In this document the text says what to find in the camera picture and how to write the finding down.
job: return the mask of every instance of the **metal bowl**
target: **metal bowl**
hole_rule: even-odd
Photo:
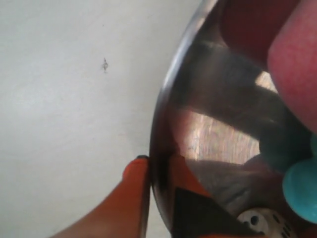
[[[218,21],[223,3],[202,2],[158,97],[150,145],[158,208],[171,230],[169,160],[180,153],[197,181],[233,217],[266,207],[300,232],[310,224],[286,204],[283,173],[267,157],[278,161],[309,153],[310,134],[284,106],[270,75],[223,41]]]

